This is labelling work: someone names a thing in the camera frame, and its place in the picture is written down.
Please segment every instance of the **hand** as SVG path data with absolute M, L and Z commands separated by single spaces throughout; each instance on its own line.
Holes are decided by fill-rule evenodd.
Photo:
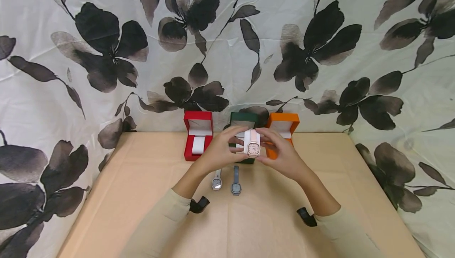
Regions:
M 229 147 L 229 143 L 243 145 L 243 141 L 236 138 L 239 132 L 248 130 L 246 126 L 231 126 L 223 130 L 218 136 L 213 138 L 207 150 L 196 160 L 194 164 L 200 166 L 204 172 L 209 174 L 227 166 L 230 163 L 239 162 L 247 159 L 249 156 L 243 151 L 242 147 Z
M 267 128 L 257 128 L 256 130 L 261 135 L 261 146 L 272 149 L 278 154 L 275 160 L 266 156 L 258 156 L 256 159 L 299 183 L 308 174 L 309 168 L 292 144 L 275 130 Z

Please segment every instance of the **person's left hand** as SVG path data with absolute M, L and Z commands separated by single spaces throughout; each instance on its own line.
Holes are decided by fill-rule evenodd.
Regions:
M 235 135 L 246 130 L 248 130 L 247 126 L 231 126 L 223 130 L 213 138 L 207 150 L 194 164 L 197 164 L 209 174 L 210 172 L 222 169 L 230 163 L 247 159 L 249 157 L 248 154 L 238 153 L 243 151 L 242 147 L 229 147 L 229 143 L 243 145 L 243 141 L 236 138 Z

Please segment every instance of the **pink watch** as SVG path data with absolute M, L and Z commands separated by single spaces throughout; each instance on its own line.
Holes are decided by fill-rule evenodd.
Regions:
M 250 142 L 246 147 L 246 153 L 251 157 L 256 157 L 261 151 L 261 146 L 258 142 L 258 135 L 255 129 L 250 129 Z

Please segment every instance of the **watch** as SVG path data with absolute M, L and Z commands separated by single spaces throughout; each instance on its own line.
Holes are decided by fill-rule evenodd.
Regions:
M 239 183 L 239 167 L 237 165 L 234 166 L 234 183 L 232 183 L 231 192 L 234 196 L 238 196 L 242 192 L 242 187 Z
M 246 153 L 251 157 L 256 157 L 261 152 L 261 146 L 258 142 L 258 135 L 255 129 L 250 129 L 250 142 L 246 147 Z
M 219 191 L 222 186 L 221 181 L 221 169 L 218 169 L 215 173 L 215 178 L 212 179 L 212 189 L 215 191 Z

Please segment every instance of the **beige sleeve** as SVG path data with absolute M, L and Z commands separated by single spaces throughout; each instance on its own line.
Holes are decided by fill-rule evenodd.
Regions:
M 158 258 L 188 215 L 190 202 L 170 189 L 137 226 L 120 258 Z
M 342 258 L 384 258 L 380 249 L 365 233 L 359 221 L 343 207 L 328 217 L 314 216 L 318 227 L 329 238 Z

